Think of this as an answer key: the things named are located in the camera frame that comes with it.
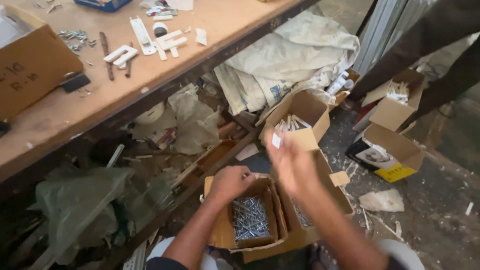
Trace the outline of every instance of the hand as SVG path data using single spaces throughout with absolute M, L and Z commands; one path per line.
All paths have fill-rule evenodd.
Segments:
M 207 198 L 226 205 L 242 194 L 257 179 L 247 166 L 227 166 L 214 177 Z
M 270 160 L 278 172 L 280 183 L 297 201 L 307 195 L 317 195 L 324 187 L 320 183 L 312 154 L 304 151 L 288 133 L 276 131 L 282 138 L 280 148 L 272 144 L 274 130 L 265 133 L 266 148 Z

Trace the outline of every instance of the yellow label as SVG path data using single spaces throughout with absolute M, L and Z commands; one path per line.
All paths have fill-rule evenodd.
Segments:
M 390 183 L 395 182 L 397 180 L 400 180 L 400 179 L 402 179 L 404 177 L 407 177 L 409 175 L 412 175 L 416 172 L 417 172 L 416 170 L 414 170 L 412 168 L 409 168 L 409 167 L 405 167 L 398 162 L 395 163 L 392 167 L 390 167 L 387 170 L 386 169 L 378 169 L 378 170 L 375 171 L 376 174 L 383 177 L 385 180 L 387 180 Z

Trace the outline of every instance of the cardboard box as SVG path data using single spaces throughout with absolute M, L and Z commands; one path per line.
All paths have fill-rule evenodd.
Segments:
M 355 85 L 357 84 L 357 81 L 360 79 L 360 74 L 358 72 L 356 72 L 355 70 L 353 70 L 352 68 L 348 68 L 345 71 L 348 72 L 347 80 L 352 80 L 353 81 L 353 87 L 355 87 Z M 328 110 L 330 111 L 333 108 L 340 105 L 340 103 L 342 103 L 348 97 L 351 90 L 349 91 L 348 89 L 341 88 L 340 91 L 335 95 L 335 104 L 328 105 Z
M 0 27 L 9 37 L 20 38 L 0 48 L 0 120 L 14 118 L 63 82 L 65 74 L 83 70 L 46 22 L 13 6 L 3 7 L 6 16 L 0 16 Z
M 388 182 L 416 173 L 423 161 L 423 152 L 415 143 L 374 123 L 357 136 L 346 154 Z
M 328 165 L 328 161 L 320 149 L 317 148 L 316 150 L 312 150 L 311 153 L 315 158 L 320 181 L 337 202 L 338 206 L 345 214 L 345 217 L 351 219 L 354 215 L 353 208 L 350 201 L 339 187 L 341 184 L 347 184 L 349 182 L 347 174 L 343 171 L 332 173 L 332 169 Z M 290 197 L 280 185 L 277 185 L 277 189 L 284 209 L 285 220 L 287 221 L 288 237 L 283 243 L 272 246 L 268 249 L 257 250 L 254 252 L 244 251 L 243 261 L 245 263 L 302 248 L 321 240 L 321 236 L 318 234 L 315 226 L 302 226 L 293 208 Z
M 392 82 L 408 83 L 410 94 L 408 96 L 407 105 L 386 97 L 387 91 Z M 372 122 L 391 131 L 397 131 L 403 122 L 405 122 L 405 120 L 407 120 L 407 118 L 418 109 L 420 98 L 425 86 L 425 76 L 414 70 L 406 69 L 395 75 L 391 80 L 367 94 L 362 103 L 362 107 L 370 105 L 372 108 L 369 107 L 367 110 L 364 110 L 361 117 L 357 119 L 353 130 L 360 132 Z
M 205 197 L 208 196 L 212 181 L 212 176 L 205 179 Z M 233 230 L 232 205 L 230 203 L 220 212 L 212 236 L 210 237 L 209 245 L 226 248 L 231 253 L 234 253 L 267 249 L 279 245 L 286 240 L 287 226 L 280 198 L 278 197 L 275 184 L 268 174 L 262 174 L 261 178 L 255 181 L 240 197 L 256 195 L 261 195 L 262 201 L 264 202 L 270 236 L 239 240 L 238 244 L 236 244 Z
M 312 126 L 310 129 L 313 132 L 316 142 L 324 136 L 328 127 L 330 126 L 330 118 L 328 117 L 328 106 L 317 100 L 314 96 L 310 95 L 306 91 L 300 91 L 292 96 L 283 99 L 276 108 L 270 113 L 265 120 L 265 126 L 260 133 L 260 139 L 263 141 L 265 131 L 271 128 L 275 128 L 282 119 L 288 114 L 295 114 L 300 117 L 306 123 Z M 296 131 L 288 131 L 289 133 L 296 135 L 295 133 L 301 132 L 303 129 Z

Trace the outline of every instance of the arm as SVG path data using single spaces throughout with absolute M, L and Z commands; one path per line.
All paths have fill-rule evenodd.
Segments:
M 313 157 L 287 136 L 280 149 L 272 145 L 273 131 L 265 141 L 279 180 L 309 215 L 318 232 L 332 248 L 338 263 L 347 270 L 385 270 L 388 257 L 365 239 L 344 217 L 320 183 Z
M 189 270 L 198 269 L 221 209 L 247 190 L 254 180 L 256 174 L 250 173 L 245 166 L 226 167 L 219 171 L 207 198 L 162 257 L 173 259 Z

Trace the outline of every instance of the blue box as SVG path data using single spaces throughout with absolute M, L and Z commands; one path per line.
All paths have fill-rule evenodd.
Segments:
M 115 12 L 132 0 L 73 0 L 75 3 L 105 12 Z

